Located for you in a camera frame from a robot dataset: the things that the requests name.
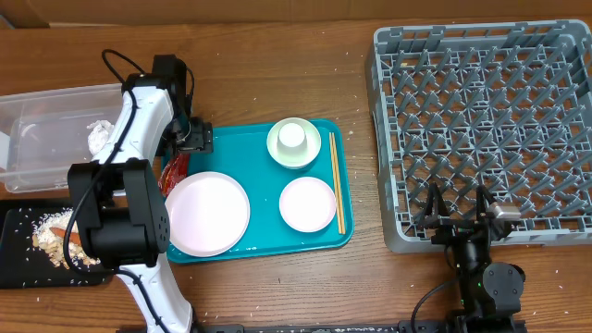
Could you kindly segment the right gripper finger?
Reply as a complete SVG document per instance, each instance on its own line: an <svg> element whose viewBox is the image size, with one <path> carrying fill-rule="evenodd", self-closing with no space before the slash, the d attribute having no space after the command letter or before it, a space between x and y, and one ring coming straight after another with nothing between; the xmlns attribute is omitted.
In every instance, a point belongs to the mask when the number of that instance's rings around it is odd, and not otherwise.
<svg viewBox="0 0 592 333"><path fill-rule="evenodd" d="M494 196L485 185L478 185L476 188L476 219L486 221L493 217L488 208L496 202Z"/></svg>
<svg viewBox="0 0 592 333"><path fill-rule="evenodd" d="M432 221L448 217L449 210L444 202L442 193L436 183L431 183L428 189L427 201L424 209L424 220Z"/></svg>

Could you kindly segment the red snack wrapper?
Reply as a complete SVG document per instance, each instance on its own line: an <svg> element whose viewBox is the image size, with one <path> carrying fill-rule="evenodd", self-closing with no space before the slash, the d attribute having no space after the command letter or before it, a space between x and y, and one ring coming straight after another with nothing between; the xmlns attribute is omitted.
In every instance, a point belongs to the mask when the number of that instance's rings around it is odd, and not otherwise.
<svg viewBox="0 0 592 333"><path fill-rule="evenodd" d="M165 197L187 177L189 161L188 154L179 154L166 164L158 180L158 187Z"/></svg>

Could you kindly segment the large white plate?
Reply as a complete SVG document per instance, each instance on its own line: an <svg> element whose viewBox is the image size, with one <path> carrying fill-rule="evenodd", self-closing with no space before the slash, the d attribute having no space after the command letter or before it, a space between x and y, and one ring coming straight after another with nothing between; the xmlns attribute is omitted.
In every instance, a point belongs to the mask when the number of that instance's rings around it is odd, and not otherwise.
<svg viewBox="0 0 592 333"><path fill-rule="evenodd" d="M195 257L212 257L239 242L251 217L246 191L215 171L188 176L166 198L170 242Z"/></svg>

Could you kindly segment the white tissue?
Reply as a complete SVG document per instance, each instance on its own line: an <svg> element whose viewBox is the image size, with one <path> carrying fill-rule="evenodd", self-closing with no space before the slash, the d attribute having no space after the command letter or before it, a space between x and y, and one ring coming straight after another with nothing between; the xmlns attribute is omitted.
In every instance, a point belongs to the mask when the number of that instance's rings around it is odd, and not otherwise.
<svg viewBox="0 0 592 333"><path fill-rule="evenodd" d="M97 120L87 126L87 129L91 131L87 138L91 155L96 155L103 149L113 128L114 125L108 120Z"/></svg>

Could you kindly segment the orange carrot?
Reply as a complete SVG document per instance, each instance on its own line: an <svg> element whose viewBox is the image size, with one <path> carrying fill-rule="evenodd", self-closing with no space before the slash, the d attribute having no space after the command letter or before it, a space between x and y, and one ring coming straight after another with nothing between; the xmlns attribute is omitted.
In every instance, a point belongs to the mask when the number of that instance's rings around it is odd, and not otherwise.
<svg viewBox="0 0 592 333"><path fill-rule="evenodd" d="M58 227L50 227L51 232L59 238L64 239L66 237L66 231L62 228ZM69 236L69 241L81 246L80 236L78 233L71 231Z"/></svg>

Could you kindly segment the rice and peanut scraps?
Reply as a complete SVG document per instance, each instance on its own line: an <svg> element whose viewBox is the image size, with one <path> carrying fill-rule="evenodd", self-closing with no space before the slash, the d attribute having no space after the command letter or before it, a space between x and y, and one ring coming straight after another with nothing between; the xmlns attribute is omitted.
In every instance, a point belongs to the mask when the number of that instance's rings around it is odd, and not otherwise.
<svg viewBox="0 0 592 333"><path fill-rule="evenodd" d="M68 263L65 260L64 251L63 251L63 240L62 238L57 237L54 235L50 227L58 227L64 230L67 229L68 222L72 215L73 210L71 208L64 209L61 212L57 213L44 213L41 215L40 219L33 223L33 233L32 233L32 245L45 252L50 260L50 262L55 266L63 266L66 269L69 269ZM77 224L73 225L71 231L78 233L78 226ZM72 261L73 265L83 265L87 268L90 268L92 265L100 264L99 259L93 259L88 256L82 249L82 246L74 244L72 242L68 243L68 250L70 260Z"/></svg>

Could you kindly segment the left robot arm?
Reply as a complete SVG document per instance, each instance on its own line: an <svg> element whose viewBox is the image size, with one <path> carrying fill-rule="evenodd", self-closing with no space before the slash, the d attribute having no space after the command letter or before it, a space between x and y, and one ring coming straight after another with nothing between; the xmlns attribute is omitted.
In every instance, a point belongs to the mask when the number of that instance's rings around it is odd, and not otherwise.
<svg viewBox="0 0 592 333"><path fill-rule="evenodd" d="M170 219L152 170L157 156L211 153L213 130L192 115L195 78L175 55L154 57L151 71L120 77L122 110L105 146L89 163L68 171L76 231L97 270L90 278L119 278L146 321L148 332L200 332L167 260Z"/></svg>

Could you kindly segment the grey dishwasher rack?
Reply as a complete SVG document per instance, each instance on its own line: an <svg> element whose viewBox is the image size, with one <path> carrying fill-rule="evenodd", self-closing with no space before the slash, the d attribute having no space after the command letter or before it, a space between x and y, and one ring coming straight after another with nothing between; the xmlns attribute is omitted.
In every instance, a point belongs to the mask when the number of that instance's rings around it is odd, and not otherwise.
<svg viewBox="0 0 592 333"><path fill-rule="evenodd" d="M454 217L485 186L522 219L506 243L591 242L591 30L580 20L378 29L367 60L384 241L418 226L437 184Z"/></svg>

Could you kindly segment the right wooden chopstick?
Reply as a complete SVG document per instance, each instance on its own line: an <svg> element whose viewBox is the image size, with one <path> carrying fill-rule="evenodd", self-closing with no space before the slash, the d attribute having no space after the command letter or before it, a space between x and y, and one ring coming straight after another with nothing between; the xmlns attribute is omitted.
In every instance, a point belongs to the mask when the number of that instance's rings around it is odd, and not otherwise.
<svg viewBox="0 0 592 333"><path fill-rule="evenodd" d="M337 150L336 138L335 138L334 132L329 133L329 140L330 140L330 149L331 149L331 156L332 156L332 163L333 163L334 192L335 192L335 196L336 196L336 200L337 200L337 216L338 216L339 234L345 235L346 228L345 228L343 201L342 201L342 191L341 191L341 184L340 184L339 157L338 157L338 150Z"/></svg>

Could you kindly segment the wooden chopstick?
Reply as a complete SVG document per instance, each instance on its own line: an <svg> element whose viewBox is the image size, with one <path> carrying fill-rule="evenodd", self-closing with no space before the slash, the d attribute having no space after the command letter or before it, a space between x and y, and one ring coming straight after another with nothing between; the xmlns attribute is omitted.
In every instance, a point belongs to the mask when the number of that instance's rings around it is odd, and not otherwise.
<svg viewBox="0 0 592 333"><path fill-rule="evenodd" d="M340 184L339 157L338 157L338 150L337 150L336 138L335 138L334 132L329 133L329 140L330 140L330 149L331 149L331 156L332 156L332 163L333 163L334 192L335 192L335 196L336 196L336 200L337 200L337 216L338 216L339 234L345 235L346 228L345 228L343 201L342 201L342 191L341 191L341 184Z"/></svg>
<svg viewBox="0 0 592 333"><path fill-rule="evenodd" d="M337 214L338 231L339 231L339 235L343 235L345 233L345 230L343 227L344 222L343 222L343 213L342 213L342 206L341 206L339 161L338 161L334 132L329 132L329 148L330 148L330 153L331 153L334 193L335 193L335 199L336 199L336 214Z"/></svg>

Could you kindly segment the pale green bowl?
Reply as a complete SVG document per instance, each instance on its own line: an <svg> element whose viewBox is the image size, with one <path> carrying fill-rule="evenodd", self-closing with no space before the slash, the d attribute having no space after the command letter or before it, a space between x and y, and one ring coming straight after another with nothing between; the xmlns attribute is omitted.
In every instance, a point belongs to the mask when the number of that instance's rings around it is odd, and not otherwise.
<svg viewBox="0 0 592 333"><path fill-rule="evenodd" d="M279 129L285 123L298 123L304 128L306 134L305 144L298 150L283 149L278 144ZM269 155L281 166L288 169L300 169L307 167L318 156L322 146L319 130L310 121L299 117L288 117L275 123L267 133L266 148Z"/></svg>

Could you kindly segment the teal plastic tray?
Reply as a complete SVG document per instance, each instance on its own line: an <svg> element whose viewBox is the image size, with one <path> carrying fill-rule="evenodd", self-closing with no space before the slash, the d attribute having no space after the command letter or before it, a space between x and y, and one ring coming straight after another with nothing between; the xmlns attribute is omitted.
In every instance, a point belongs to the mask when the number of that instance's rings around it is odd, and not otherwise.
<svg viewBox="0 0 592 333"><path fill-rule="evenodd" d="M204 171L230 176L246 191L251 206L249 226L238 243L224 253L205 257L205 262L332 249L351 239L355 220L340 129L328 119L313 119L311 123L319 130L322 147L314 162L303 169L285 168L270 156L266 148L270 123L215 128L214 151L190 155L190 176ZM336 220L317 232L296 231L280 216L280 194L289 182L299 177L314 177L334 185L328 147L331 133L335 135L338 154L345 232L339 233Z"/></svg>

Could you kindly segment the small white plate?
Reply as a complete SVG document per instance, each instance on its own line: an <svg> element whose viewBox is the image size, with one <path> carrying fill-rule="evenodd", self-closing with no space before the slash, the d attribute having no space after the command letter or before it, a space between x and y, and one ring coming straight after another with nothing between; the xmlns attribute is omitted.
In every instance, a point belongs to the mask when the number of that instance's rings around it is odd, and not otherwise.
<svg viewBox="0 0 592 333"><path fill-rule="evenodd" d="M313 233L325 228L336 216L336 197L329 185L313 177L291 181L279 197L279 212L292 229Z"/></svg>

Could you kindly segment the clear plastic bin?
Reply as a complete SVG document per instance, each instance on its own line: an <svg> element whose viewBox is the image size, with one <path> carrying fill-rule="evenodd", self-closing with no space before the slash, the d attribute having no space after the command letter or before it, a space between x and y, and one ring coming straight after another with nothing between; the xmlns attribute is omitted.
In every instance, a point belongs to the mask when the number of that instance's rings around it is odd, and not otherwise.
<svg viewBox="0 0 592 333"><path fill-rule="evenodd" d="M66 188L70 167L94 158L91 125L116 124L130 106L118 84L2 96L1 188L11 193Z"/></svg>

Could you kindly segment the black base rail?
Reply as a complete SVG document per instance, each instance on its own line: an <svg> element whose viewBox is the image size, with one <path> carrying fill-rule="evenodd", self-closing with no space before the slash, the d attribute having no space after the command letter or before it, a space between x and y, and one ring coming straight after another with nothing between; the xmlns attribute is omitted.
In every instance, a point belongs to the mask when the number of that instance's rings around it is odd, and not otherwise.
<svg viewBox="0 0 592 333"><path fill-rule="evenodd" d="M452 333L461 332L452 328L446 321L425 320L415 322L413 331L411 321L396 324L359 324L359 325L311 325L311 326L268 326L246 327L234 325L201 324L196 332L203 333Z"/></svg>

